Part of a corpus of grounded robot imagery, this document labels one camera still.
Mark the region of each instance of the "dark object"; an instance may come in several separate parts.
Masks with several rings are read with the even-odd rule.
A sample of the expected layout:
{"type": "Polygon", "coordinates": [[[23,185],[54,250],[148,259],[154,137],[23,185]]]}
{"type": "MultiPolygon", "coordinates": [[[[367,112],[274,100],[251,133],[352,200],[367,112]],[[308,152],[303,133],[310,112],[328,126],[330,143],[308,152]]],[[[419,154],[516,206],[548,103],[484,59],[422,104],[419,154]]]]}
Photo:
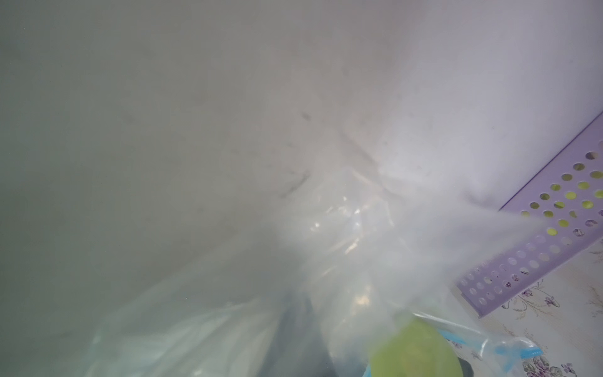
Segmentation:
{"type": "Polygon", "coordinates": [[[337,377],[310,300],[298,297],[291,302],[257,377],[337,377]]]}
{"type": "Polygon", "coordinates": [[[458,358],[458,362],[461,363],[461,369],[463,370],[463,377],[473,377],[473,368],[468,361],[458,358]]]}

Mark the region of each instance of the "purple plastic rack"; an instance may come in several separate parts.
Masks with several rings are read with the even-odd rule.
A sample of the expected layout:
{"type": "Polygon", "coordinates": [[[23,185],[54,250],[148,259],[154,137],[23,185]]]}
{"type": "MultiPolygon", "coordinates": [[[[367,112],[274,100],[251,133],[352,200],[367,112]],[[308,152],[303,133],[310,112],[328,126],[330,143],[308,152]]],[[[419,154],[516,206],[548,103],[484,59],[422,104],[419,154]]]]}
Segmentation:
{"type": "Polygon", "coordinates": [[[603,114],[501,210],[543,218],[546,227],[458,281],[458,288],[480,317],[603,235],[603,114]]]}

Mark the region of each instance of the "plastic bag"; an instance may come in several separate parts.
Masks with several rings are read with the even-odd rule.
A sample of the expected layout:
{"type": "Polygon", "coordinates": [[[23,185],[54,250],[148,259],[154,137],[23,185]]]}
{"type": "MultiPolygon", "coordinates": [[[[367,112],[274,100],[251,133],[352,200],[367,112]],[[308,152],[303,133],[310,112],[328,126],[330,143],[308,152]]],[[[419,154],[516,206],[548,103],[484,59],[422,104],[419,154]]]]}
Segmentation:
{"type": "Polygon", "coordinates": [[[360,377],[400,313],[538,226],[356,166],[109,317],[81,375],[360,377]]]}
{"type": "Polygon", "coordinates": [[[456,347],[470,350],[472,358],[480,360],[479,365],[491,376],[523,376],[522,360],[543,354],[527,338],[487,332],[447,287],[415,302],[408,310],[456,347]]]}

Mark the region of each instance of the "purple flower pattern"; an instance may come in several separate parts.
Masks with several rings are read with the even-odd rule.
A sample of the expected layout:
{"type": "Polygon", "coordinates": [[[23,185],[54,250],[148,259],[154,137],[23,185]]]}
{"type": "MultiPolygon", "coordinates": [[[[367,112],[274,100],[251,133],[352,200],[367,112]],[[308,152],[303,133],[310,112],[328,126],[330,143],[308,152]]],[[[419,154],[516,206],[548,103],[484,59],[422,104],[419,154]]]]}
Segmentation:
{"type": "Polygon", "coordinates": [[[559,308],[560,305],[554,296],[543,291],[543,281],[541,279],[535,285],[513,297],[506,304],[502,305],[503,309],[513,307],[513,310],[519,313],[517,319],[524,318],[529,309],[534,311],[537,317],[540,314],[551,314],[548,308],[559,308]]]}
{"type": "Polygon", "coordinates": [[[578,376],[572,367],[572,363],[562,364],[563,370],[559,367],[552,367],[544,356],[538,356],[522,363],[523,371],[527,377],[569,377],[563,373],[571,373],[573,377],[578,376]]]}
{"type": "Polygon", "coordinates": [[[547,306],[556,306],[557,308],[559,307],[559,303],[557,301],[555,301],[555,298],[553,296],[546,296],[545,297],[545,303],[547,306]]]}
{"type": "Polygon", "coordinates": [[[561,367],[563,368],[563,371],[566,373],[571,373],[573,375],[576,374],[576,372],[574,372],[574,370],[573,370],[572,363],[562,364],[561,367]]]}

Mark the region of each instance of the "white surface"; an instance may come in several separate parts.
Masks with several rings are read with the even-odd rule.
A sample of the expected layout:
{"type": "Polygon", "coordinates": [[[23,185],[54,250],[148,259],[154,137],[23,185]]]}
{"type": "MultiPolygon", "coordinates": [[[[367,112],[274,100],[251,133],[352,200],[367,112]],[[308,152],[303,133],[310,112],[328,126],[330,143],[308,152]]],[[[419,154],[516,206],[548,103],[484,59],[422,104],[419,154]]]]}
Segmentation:
{"type": "Polygon", "coordinates": [[[327,127],[498,208],[602,110],[602,15],[600,0],[2,1],[0,364],[63,375],[107,311],[319,176],[327,127]]]}

